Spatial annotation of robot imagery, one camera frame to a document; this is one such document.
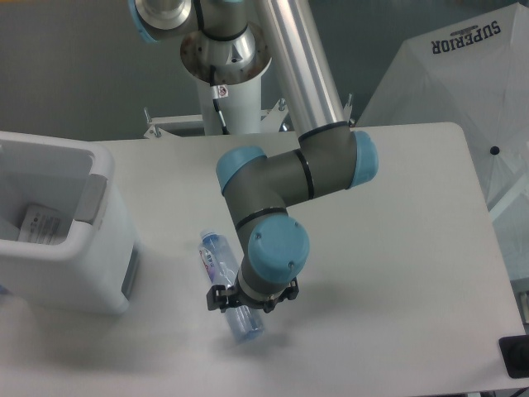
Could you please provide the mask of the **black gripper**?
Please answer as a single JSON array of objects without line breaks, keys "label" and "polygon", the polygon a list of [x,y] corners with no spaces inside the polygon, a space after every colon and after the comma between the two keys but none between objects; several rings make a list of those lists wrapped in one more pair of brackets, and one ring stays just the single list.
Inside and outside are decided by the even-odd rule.
[{"label": "black gripper", "polygon": [[298,280],[293,278],[289,285],[277,294],[247,294],[237,281],[233,286],[213,285],[207,292],[209,311],[226,311],[230,307],[246,306],[265,313],[272,312],[284,300],[295,300],[299,293]]}]

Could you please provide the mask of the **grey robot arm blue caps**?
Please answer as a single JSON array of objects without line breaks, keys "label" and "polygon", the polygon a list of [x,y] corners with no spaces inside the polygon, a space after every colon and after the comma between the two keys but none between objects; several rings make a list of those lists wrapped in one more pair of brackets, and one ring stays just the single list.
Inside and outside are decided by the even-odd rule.
[{"label": "grey robot arm blue caps", "polygon": [[270,312],[297,297],[309,252],[307,233],[288,207],[371,181],[379,167],[375,144],[349,128],[307,2],[258,1],[257,27],[242,1],[131,1],[128,7],[146,41],[183,37],[181,59],[207,84],[224,133],[231,131],[223,104],[228,87],[276,64],[299,147],[267,156],[243,146],[217,162],[244,258],[232,286],[214,285],[207,293],[211,310],[245,305]]}]

